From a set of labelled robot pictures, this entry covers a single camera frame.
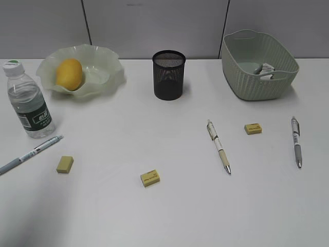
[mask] green label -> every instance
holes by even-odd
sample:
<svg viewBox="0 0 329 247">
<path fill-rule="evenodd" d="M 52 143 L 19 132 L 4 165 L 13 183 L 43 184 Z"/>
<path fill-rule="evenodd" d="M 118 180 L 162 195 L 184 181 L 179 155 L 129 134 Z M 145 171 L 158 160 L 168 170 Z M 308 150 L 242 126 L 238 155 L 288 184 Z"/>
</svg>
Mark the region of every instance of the green label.
<svg viewBox="0 0 329 247">
<path fill-rule="evenodd" d="M 43 105 L 28 113 L 16 113 L 24 127 L 28 131 L 38 131 L 47 127 L 51 122 L 51 116 L 48 111 L 46 102 Z"/>
</svg>

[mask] pen tip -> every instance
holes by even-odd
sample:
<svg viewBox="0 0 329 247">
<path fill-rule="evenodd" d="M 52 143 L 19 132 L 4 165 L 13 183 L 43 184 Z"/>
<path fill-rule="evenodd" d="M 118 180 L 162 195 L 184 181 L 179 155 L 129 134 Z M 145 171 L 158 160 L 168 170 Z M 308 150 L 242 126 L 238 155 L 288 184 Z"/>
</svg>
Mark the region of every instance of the pen tip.
<svg viewBox="0 0 329 247">
<path fill-rule="evenodd" d="M 227 173 L 231 175 L 231 168 L 229 166 L 226 166 L 225 168 L 226 168 Z"/>
</svg>

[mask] eraser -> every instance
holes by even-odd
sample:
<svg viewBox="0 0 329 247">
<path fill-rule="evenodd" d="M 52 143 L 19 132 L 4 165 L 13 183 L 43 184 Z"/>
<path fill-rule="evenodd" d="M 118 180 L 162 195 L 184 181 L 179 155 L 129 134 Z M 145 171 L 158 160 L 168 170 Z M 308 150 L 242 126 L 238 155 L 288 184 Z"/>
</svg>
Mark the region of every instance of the eraser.
<svg viewBox="0 0 329 247">
<path fill-rule="evenodd" d="M 140 179 L 142 179 L 144 187 L 148 187 L 149 185 L 160 181 L 159 174 L 156 172 L 156 170 L 142 174 Z"/>
<path fill-rule="evenodd" d="M 58 173 L 69 173 L 71 166 L 73 164 L 73 157 L 71 156 L 62 156 L 61 160 L 57 166 L 56 171 Z"/>
<path fill-rule="evenodd" d="M 250 125 L 245 125 L 245 130 L 248 135 L 262 133 L 262 127 L 259 123 L 252 123 Z"/>
</svg>

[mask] green basket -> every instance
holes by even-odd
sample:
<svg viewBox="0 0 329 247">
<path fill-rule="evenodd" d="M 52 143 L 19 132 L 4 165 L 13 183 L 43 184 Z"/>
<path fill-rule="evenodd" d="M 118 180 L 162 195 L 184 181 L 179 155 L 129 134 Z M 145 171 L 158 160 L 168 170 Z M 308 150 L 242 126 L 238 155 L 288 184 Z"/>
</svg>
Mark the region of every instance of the green basket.
<svg viewBox="0 0 329 247">
<path fill-rule="evenodd" d="M 274 72 L 255 75 L 249 67 L 268 63 Z M 294 57 L 273 36 L 241 30 L 224 37 L 222 49 L 223 72 L 234 93 L 244 100 L 276 99 L 291 85 L 299 66 Z M 273 75 L 270 80 L 261 79 Z"/>
</svg>

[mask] basket handle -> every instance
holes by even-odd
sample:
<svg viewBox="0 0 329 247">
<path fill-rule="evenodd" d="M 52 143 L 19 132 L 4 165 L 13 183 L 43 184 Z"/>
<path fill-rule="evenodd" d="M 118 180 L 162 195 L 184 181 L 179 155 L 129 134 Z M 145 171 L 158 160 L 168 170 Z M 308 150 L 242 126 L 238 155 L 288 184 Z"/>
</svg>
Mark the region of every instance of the basket handle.
<svg viewBox="0 0 329 247">
<path fill-rule="evenodd" d="M 266 74 L 262 74 L 262 75 L 257 75 L 258 77 L 260 77 L 260 79 L 262 81 L 281 81 L 281 80 L 286 80 L 288 79 L 291 75 L 293 75 L 294 73 L 292 72 L 287 72 L 287 71 L 282 71 L 282 70 L 278 70 L 278 71 L 273 71 L 273 72 L 269 72 L 269 73 L 266 73 Z M 270 79 L 270 80 L 266 80 L 266 79 L 262 79 L 263 76 L 268 76 L 268 75 L 278 75 L 278 76 L 281 76 L 280 78 L 278 79 Z"/>
<path fill-rule="evenodd" d="M 229 34 L 232 39 L 235 40 L 247 40 L 247 39 L 254 39 L 258 36 L 259 32 L 256 32 L 251 29 L 243 29 L 234 33 Z"/>
</svg>

